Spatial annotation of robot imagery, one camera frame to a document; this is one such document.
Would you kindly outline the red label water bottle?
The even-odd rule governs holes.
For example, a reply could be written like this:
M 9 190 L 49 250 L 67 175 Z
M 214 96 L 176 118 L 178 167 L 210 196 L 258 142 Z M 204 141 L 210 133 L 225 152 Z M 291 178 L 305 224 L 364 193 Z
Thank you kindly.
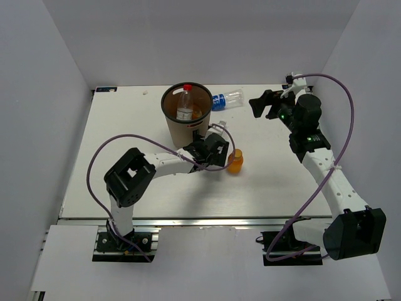
M 192 120 L 194 101 L 191 96 L 192 85 L 184 84 L 183 91 L 177 102 L 176 119 L 181 121 Z

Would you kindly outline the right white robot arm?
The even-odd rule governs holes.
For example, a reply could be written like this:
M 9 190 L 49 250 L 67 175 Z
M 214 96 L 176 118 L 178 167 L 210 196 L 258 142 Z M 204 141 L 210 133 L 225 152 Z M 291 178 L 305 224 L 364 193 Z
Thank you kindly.
M 266 253 L 289 251 L 298 257 L 306 251 L 324 249 L 333 260 L 375 254 L 379 251 L 385 213 L 371 208 L 354 190 L 335 162 L 331 145 L 320 130 L 321 101 L 311 94 L 266 90 L 249 101 L 253 115 L 280 120 L 290 131 L 289 145 L 318 185 L 331 212 L 331 221 L 297 216 L 287 221 L 284 233 L 264 238 Z

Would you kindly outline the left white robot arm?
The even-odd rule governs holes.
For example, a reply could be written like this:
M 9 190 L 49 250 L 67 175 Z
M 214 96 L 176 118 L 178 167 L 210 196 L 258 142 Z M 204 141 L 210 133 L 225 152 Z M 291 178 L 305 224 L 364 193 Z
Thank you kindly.
M 228 148 L 227 140 L 220 134 L 212 133 L 179 149 L 175 154 L 144 154 L 136 147 L 126 151 L 104 177 L 111 202 L 111 243 L 118 250 L 126 250 L 131 246 L 133 207 L 153 179 L 190 174 L 209 166 L 224 167 Z

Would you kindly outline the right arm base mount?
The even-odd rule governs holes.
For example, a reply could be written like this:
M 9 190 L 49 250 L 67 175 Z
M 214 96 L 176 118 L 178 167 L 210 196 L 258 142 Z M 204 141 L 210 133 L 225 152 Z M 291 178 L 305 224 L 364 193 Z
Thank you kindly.
M 255 242 L 262 246 L 263 265 L 265 267 L 297 267 L 297 266 L 319 266 L 323 264 L 323 260 L 328 258 L 323 250 L 316 246 L 313 249 L 304 252 L 300 255 L 295 255 L 284 260 L 269 261 L 267 260 L 267 250 L 273 242 L 276 235 L 281 231 L 283 226 L 287 223 L 286 219 L 282 218 L 257 218 L 255 219 L 255 226 L 260 226 L 260 234 L 255 239 Z M 299 251 L 309 248 L 311 244 L 296 241 L 292 227 L 279 238 L 278 242 L 273 246 L 269 257 L 279 258 L 282 256 L 290 255 Z

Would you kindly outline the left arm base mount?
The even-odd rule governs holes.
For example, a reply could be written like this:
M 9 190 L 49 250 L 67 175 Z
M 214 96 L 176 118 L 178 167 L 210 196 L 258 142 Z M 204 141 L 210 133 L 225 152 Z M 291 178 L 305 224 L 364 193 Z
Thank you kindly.
M 93 262 L 108 263 L 151 263 L 156 254 L 159 234 L 156 230 L 135 229 L 121 240 L 106 228 L 96 234 Z

